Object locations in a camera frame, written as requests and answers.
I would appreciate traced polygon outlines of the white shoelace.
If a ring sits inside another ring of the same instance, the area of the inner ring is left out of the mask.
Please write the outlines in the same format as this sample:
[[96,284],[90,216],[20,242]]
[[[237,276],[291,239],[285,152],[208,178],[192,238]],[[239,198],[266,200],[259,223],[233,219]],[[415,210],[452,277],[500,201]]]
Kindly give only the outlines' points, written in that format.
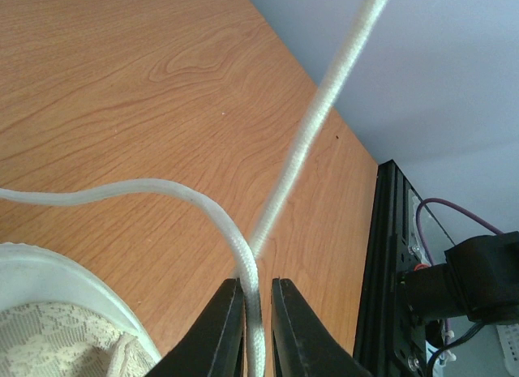
[[260,280],[256,259],[280,216],[286,200],[302,172],[311,146],[350,76],[358,56],[388,0],[364,0],[347,37],[327,69],[301,121],[276,185],[250,238],[244,238],[227,212],[214,200],[183,184],[158,178],[139,178],[97,186],[72,193],[1,190],[2,199],[33,205],[71,207],[112,197],[153,193],[168,195],[200,208],[221,231],[232,250],[242,284],[246,307],[247,373],[262,376],[266,368],[266,339],[263,326]]

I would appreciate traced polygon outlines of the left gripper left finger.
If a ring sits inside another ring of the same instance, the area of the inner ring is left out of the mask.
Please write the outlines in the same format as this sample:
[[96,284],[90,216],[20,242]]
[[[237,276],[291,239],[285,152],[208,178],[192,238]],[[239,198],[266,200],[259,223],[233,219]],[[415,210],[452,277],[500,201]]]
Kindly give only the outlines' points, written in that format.
[[244,294],[238,279],[224,280],[186,335],[149,376],[242,376]]

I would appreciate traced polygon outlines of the white lace sneaker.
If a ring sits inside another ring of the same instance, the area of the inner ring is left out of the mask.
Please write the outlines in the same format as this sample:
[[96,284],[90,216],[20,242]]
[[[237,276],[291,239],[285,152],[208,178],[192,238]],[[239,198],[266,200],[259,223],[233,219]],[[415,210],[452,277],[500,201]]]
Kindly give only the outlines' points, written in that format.
[[1,245],[3,376],[145,376],[161,359],[131,308],[82,265]]

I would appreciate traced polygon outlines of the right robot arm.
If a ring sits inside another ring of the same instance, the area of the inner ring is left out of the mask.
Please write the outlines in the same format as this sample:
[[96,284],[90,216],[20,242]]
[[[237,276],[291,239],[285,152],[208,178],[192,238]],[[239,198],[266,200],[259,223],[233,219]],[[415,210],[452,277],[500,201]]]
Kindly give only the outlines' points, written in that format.
[[432,376],[442,353],[465,344],[484,326],[518,322],[518,232],[483,235],[444,252],[446,262],[401,278],[405,303],[421,320],[466,316],[473,326],[431,355],[424,371]]

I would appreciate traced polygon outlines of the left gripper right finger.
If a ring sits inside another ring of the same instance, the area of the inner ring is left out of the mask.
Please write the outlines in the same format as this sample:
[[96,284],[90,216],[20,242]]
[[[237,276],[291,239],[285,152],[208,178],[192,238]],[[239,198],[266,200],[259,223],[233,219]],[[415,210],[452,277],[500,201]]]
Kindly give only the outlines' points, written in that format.
[[275,376],[369,376],[332,337],[290,279],[272,280]]

